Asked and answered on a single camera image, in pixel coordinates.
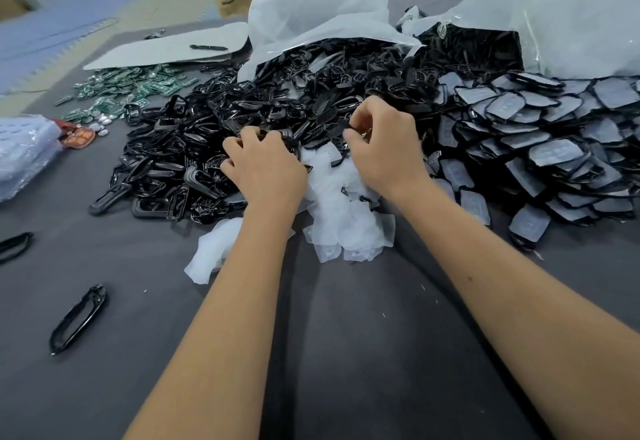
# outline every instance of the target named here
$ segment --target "forearm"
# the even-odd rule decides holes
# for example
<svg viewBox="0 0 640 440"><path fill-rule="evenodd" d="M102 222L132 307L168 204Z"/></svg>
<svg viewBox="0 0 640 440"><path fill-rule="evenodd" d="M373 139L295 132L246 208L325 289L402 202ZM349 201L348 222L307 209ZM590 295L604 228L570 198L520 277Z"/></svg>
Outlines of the forearm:
<svg viewBox="0 0 640 440"><path fill-rule="evenodd" d="M640 336L425 180L397 202L558 438L626 439L640 423Z"/></svg>
<svg viewBox="0 0 640 440"><path fill-rule="evenodd" d="M127 440L258 438L294 209L247 208L236 244Z"/></svg>

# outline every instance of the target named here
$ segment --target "pile of black plastic parts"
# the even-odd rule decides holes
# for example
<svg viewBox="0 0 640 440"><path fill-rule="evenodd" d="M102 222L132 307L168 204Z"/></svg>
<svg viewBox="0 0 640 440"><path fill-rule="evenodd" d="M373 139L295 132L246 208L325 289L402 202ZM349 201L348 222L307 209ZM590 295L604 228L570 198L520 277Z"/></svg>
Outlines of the pile of black plastic parts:
<svg viewBox="0 0 640 440"><path fill-rule="evenodd" d="M412 113L438 184L485 225L484 196L515 215L513 239L531 248L550 216L588 225L634 216L640 192L640 90L636 79L555 80L522 71L513 32L439 25L414 56L370 39L328 39L294 48L237 82L238 66L164 108L125 109L129 133L106 212L133 198L136 217L208 224L245 206L220 171L222 141L246 125L279 130L298 157L331 141L363 99L377 95Z"/></svg>

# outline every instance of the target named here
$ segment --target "hand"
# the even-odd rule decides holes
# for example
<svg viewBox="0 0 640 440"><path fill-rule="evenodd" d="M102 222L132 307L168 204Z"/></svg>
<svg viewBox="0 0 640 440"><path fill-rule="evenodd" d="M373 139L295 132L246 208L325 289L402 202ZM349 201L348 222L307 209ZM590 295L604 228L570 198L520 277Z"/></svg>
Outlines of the hand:
<svg viewBox="0 0 640 440"><path fill-rule="evenodd" d="M344 139L364 183L397 204L416 184L430 182L422 162L415 120L377 96L369 96L351 117ZM360 134L371 131L369 143Z"/></svg>
<svg viewBox="0 0 640 440"><path fill-rule="evenodd" d="M282 143L279 131L270 131L262 141L259 129L242 128L240 138L222 143L230 158L220 170L233 180L248 205L270 210L293 210L307 191L307 169Z"/></svg>

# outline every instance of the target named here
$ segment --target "black table surface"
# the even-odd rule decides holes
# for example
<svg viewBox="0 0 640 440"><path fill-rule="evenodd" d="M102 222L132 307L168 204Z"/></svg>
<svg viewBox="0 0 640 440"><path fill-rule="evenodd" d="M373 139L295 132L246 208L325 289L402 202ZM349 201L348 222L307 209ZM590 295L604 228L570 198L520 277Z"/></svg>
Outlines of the black table surface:
<svg viewBox="0 0 640 440"><path fill-rule="evenodd" d="M390 18L412 4L435 14L459 1L390 0ZM222 23L168 27L168 34ZM144 34L120 34L98 53ZM52 103L86 76L71 71L27 112L68 112L74 103ZM25 255L0 267L3 440L121 438L208 290L183 269L211 226L141 221L127 206L101 217L86 212L105 191L128 130L122 121L109 129L0 204L3 239L36 234ZM492 216L504 235L508 218ZM296 220L284 261L263 438L548 436L404 219L396 246L371 263L323 265L300 232L305 220ZM533 259L640 330L639 226L554 224ZM111 295L103 314L71 349L50 356L52 329L97 283Z"/></svg>

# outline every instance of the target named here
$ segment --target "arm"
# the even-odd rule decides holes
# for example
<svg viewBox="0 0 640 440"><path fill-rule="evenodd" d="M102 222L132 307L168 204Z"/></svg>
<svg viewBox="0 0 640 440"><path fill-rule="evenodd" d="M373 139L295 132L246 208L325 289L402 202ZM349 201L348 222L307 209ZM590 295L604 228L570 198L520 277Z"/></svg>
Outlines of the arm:
<svg viewBox="0 0 640 440"><path fill-rule="evenodd" d="M307 171L279 132L228 138L221 169L248 202L227 261L125 440L257 439L280 268Z"/></svg>
<svg viewBox="0 0 640 440"><path fill-rule="evenodd" d="M640 436L640 335L536 266L429 178L410 114L368 98L345 138L394 203L558 439Z"/></svg>

